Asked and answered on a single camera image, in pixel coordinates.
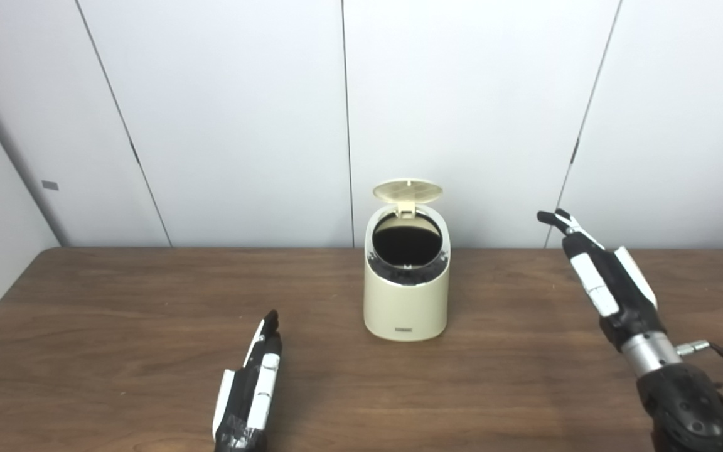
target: wooden table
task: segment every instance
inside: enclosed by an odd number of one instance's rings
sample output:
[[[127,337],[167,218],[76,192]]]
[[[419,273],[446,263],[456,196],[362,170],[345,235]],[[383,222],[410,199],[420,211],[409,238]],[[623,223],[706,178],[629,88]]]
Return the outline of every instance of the wooden table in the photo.
[[[634,255],[672,340],[723,344],[723,251]],[[454,250],[448,328],[423,343],[368,333],[361,291],[359,249],[44,252],[0,303],[0,450],[210,452],[223,369],[271,308],[273,451],[651,450],[562,251]]]

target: open lid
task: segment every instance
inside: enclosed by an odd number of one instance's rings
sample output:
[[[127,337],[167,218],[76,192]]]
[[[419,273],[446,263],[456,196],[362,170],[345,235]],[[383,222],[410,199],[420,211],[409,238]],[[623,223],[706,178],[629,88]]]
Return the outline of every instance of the open lid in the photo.
[[[398,178],[376,186],[373,195],[385,203],[397,204],[399,218],[414,218],[414,204],[436,200],[442,188],[419,178]]]

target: cream trash can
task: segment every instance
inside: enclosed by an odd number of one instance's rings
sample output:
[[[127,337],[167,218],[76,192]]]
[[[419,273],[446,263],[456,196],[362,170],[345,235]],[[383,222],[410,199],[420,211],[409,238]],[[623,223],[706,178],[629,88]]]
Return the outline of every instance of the cream trash can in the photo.
[[[442,188],[404,178],[373,194],[389,205],[365,232],[365,325],[387,340],[436,337],[447,323],[451,241],[445,220],[422,203],[439,198]]]

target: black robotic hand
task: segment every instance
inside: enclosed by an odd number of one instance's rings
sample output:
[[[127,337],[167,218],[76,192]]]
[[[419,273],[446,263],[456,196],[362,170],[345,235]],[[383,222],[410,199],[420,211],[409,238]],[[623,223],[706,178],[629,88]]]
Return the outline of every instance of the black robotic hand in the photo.
[[[270,311],[255,330],[244,365],[226,370],[213,413],[215,452],[265,452],[267,417],[281,363],[278,312]]]
[[[723,395],[680,357],[712,344],[671,344],[654,292],[626,248],[606,250],[563,209],[537,212],[537,220],[565,234],[562,248],[599,312],[599,326],[638,378],[655,451],[723,452]]]

